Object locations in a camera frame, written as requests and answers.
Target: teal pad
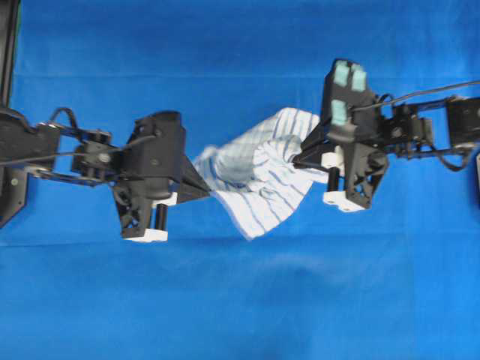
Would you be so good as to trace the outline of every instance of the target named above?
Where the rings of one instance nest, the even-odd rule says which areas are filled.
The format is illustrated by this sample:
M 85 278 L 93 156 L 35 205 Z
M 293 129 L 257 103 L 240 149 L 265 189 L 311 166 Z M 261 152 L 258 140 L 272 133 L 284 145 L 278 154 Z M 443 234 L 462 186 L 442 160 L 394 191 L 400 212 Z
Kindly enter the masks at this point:
M 334 74 L 334 83 L 340 86 L 347 86 L 348 74 L 350 68 L 347 65 L 346 61 L 339 60 L 335 63 L 335 74 Z
M 339 126 L 347 123 L 347 106 L 344 101 L 331 101 L 331 123 Z
M 352 71 L 352 90 L 354 92 L 364 92 L 367 87 L 367 73 L 358 64 L 352 65 Z

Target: mounting plate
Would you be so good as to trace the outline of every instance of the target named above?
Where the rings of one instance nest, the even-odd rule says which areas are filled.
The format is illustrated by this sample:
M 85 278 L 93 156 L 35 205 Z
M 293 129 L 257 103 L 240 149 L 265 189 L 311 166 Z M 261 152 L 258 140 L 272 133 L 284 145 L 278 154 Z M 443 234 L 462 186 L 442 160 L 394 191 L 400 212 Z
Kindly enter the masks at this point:
M 28 180 L 21 169 L 0 167 L 0 229 L 26 205 Z

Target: white towel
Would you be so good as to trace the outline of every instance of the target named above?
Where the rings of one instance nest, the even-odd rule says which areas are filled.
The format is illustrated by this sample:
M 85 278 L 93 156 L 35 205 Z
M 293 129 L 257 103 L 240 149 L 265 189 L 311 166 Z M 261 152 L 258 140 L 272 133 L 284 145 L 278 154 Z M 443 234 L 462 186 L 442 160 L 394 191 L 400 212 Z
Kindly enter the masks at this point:
M 285 108 L 229 144 L 207 147 L 194 166 L 246 239 L 267 233 L 299 206 L 312 182 L 328 174 L 291 160 L 319 117 Z

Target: blue backdrop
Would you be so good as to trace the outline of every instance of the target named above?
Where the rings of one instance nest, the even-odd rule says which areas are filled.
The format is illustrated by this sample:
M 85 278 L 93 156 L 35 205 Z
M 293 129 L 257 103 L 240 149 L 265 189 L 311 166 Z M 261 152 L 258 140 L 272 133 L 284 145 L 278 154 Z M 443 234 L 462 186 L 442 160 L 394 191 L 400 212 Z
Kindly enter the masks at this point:
M 24 0 L 11 105 L 33 123 L 71 107 L 116 145 L 178 110 L 192 158 L 281 107 L 318 113 L 335 57 L 377 93 L 478 79 L 479 19 L 477 1 Z M 108 188 L 31 181 L 0 232 L 0 359 L 478 359 L 473 164 L 392 159 L 357 214 L 324 190 L 251 243 L 206 199 L 134 244 Z

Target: black cylinder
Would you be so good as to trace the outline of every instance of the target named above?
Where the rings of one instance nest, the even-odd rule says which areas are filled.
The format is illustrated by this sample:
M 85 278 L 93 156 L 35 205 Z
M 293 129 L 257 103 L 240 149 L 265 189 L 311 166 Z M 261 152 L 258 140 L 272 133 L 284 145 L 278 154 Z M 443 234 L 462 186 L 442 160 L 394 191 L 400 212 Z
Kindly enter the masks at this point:
M 328 184 L 327 191 L 338 191 L 338 180 L 340 178 L 340 169 L 331 167 L 328 170 Z
M 155 214 L 155 229 L 165 230 L 167 228 L 167 209 L 165 204 L 157 205 L 157 212 Z

